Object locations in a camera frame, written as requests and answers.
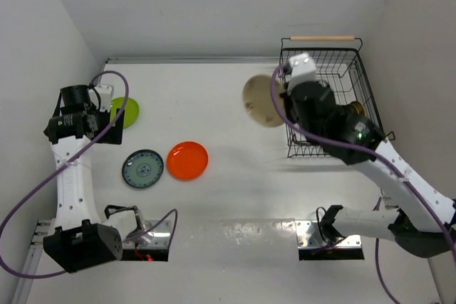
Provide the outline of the green plate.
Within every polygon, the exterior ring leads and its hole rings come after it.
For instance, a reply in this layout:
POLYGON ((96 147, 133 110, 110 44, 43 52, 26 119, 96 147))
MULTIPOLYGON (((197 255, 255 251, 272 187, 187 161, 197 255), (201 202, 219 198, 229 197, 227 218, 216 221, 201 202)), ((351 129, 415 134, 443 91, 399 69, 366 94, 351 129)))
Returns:
MULTIPOLYGON (((121 105, 123 104, 124 97, 114 98, 110 104, 110 121, 114 119, 117 114, 117 109, 120 109, 121 105)), ((140 107, 137 101, 133 98, 128 98, 127 104, 124 110, 124 120, 123 120, 123 128, 128 128, 129 126, 133 125, 135 121, 138 119, 140 113, 140 107)))

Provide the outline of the blue patterned plate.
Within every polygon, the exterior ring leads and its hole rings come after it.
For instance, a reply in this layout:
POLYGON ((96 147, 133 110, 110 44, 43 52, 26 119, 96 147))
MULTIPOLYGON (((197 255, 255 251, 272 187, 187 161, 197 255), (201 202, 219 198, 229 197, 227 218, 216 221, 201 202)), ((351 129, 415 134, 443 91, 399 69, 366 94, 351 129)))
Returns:
POLYGON ((161 178, 165 168, 162 157, 154 150, 138 150, 123 162, 121 176, 131 188, 143 190, 153 186, 161 178))

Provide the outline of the cream plate with flowers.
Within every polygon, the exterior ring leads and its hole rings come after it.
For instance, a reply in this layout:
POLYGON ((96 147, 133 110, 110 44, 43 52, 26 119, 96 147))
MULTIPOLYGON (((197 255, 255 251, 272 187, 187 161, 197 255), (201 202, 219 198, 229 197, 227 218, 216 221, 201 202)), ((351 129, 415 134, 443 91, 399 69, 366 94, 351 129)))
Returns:
POLYGON ((279 127, 284 124, 272 101, 271 83, 274 84, 274 99, 284 114, 284 101, 280 97, 285 91, 284 87, 277 80, 272 80, 271 76, 263 74, 252 76, 245 83, 242 91, 244 107, 250 118, 268 128, 279 127))

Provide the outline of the yellow patterned plate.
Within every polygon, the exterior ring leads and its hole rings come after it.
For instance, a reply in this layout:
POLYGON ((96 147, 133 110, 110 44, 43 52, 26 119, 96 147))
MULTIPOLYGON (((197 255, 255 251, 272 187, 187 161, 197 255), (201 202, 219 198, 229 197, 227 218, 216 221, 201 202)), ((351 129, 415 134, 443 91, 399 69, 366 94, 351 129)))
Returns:
POLYGON ((358 115, 366 116, 366 110, 362 103, 353 101, 349 104, 358 115))

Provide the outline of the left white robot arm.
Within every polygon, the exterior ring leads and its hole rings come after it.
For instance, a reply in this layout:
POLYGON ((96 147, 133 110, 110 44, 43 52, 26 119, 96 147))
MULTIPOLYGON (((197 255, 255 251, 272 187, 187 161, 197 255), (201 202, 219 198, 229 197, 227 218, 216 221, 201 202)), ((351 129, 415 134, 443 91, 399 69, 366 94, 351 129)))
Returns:
POLYGON ((119 261, 123 244, 145 228, 136 206, 109 205, 102 219, 95 207, 90 143, 119 145, 123 114, 111 124, 111 85, 62 88, 58 104, 44 130, 56 162, 57 212, 54 232, 43 240, 44 251, 67 273, 119 261))

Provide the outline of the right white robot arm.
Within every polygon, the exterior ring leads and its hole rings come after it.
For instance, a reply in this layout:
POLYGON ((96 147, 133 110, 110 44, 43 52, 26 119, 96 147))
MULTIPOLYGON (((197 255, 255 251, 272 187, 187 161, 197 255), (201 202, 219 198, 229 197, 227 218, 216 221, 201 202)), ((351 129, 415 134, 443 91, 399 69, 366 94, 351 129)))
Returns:
POLYGON ((318 220, 327 241, 359 234, 394 241, 420 258, 455 251, 455 200, 402 159, 360 103, 337 104, 331 87, 318 81, 288 82, 280 97, 286 121, 307 141, 369 178, 395 205, 384 213, 330 206, 318 220))

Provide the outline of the orange plate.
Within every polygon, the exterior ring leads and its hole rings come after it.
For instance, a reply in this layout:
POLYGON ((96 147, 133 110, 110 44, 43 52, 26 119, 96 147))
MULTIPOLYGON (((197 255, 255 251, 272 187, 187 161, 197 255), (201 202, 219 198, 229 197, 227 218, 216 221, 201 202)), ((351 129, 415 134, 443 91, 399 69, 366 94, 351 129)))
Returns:
POLYGON ((189 182, 200 177, 209 164, 207 150, 198 142, 186 141, 175 145, 168 153, 166 166, 170 175, 189 182))

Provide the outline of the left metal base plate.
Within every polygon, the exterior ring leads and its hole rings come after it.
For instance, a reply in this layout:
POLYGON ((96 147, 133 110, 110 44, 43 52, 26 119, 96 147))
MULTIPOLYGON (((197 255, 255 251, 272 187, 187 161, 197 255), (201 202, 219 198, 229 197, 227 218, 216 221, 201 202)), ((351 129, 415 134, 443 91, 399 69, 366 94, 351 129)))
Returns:
POLYGON ((151 228, 157 221, 146 221, 145 228, 149 230, 148 233, 136 238, 135 242, 142 249, 164 249, 169 246, 170 236, 172 233, 172 221, 165 220, 156 228, 151 228))

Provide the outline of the metal base plate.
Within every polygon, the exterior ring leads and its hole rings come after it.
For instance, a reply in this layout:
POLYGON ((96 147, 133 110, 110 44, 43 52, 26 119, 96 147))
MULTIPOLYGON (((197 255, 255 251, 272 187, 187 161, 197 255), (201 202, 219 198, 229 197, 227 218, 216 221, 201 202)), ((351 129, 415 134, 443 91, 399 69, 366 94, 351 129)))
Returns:
POLYGON ((300 249, 360 248, 362 246, 359 235, 338 238, 337 243, 325 242, 321 238, 317 223, 314 220, 296 220, 295 228, 297 244, 300 249))
POLYGON ((145 228, 149 230, 148 233, 136 238, 135 242, 142 249, 164 249, 169 246, 170 236, 172 233, 172 221, 165 220, 156 228, 151 228, 157 221, 146 221, 145 228))

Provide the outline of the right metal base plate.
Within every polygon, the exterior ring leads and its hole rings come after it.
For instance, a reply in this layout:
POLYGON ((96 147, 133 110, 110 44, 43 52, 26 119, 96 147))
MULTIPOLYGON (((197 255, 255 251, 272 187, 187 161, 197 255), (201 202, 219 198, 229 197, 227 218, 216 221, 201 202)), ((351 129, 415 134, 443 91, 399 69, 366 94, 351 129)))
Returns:
POLYGON ((295 228, 297 244, 300 249, 360 248, 362 246, 359 235, 338 238, 337 243, 325 242, 321 238, 317 223, 314 220, 296 220, 295 228))

